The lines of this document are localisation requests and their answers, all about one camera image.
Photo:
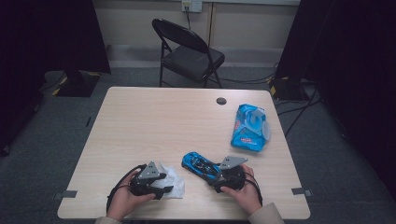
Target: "person's left hand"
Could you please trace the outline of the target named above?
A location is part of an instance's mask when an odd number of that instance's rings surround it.
[[[120,184],[120,186],[128,186],[130,180],[136,175],[138,171],[131,172]],[[132,213],[137,206],[148,202],[155,198],[155,194],[147,194],[142,196],[135,196],[129,191],[128,187],[119,188],[113,196],[111,205],[107,211],[107,217],[112,217],[118,221],[122,221],[124,217]]]

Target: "person's right hand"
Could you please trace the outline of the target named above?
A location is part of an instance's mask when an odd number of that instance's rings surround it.
[[[253,169],[246,166],[245,164],[242,164],[241,166],[245,173],[248,174],[246,175],[246,179],[255,182],[253,179]],[[259,202],[259,195],[256,188],[248,182],[245,182],[245,186],[240,190],[234,190],[228,187],[221,187],[220,189],[224,193],[233,197],[238,202],[239,206],[241,206],[249,215],[253,214],[262,207]]]

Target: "table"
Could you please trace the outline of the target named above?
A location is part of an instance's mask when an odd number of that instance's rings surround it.
[[[223,97],[226,105],[218,105]],[[264,108],[271,140],[255,153],[230,145],[241,104]],[[213,162],[225,156],[248,158],[264,203],[274,202],[283,218],[305,219],[310,211],[268,91],[113,87],[106,94],[67,190],[58,216],[90,219],[106,214],[106,196],[136,165],[155,161],[173,166],[185,179],[183,199],[150,201],[129,219],[247,219],[236,202],[217,194],[204,180],[181,167],[196,151]]]

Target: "white tissue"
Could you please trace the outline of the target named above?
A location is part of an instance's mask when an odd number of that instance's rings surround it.
[[[157,169],[160,173],[166,173],[166,178],[154,181],[151,186],[159,189],[174,186],[172,191],[165,193],[163,197],[182,199],[184,197],[184,178],[179,176],[172,166],[164,166],[160,163]]]

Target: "blue plastic package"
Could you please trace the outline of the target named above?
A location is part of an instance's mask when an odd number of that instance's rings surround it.
[[[270,139],[270,129],[264,109],[255,105],[240,105],[236,112],[231,145],[252,151],[262,151]]]

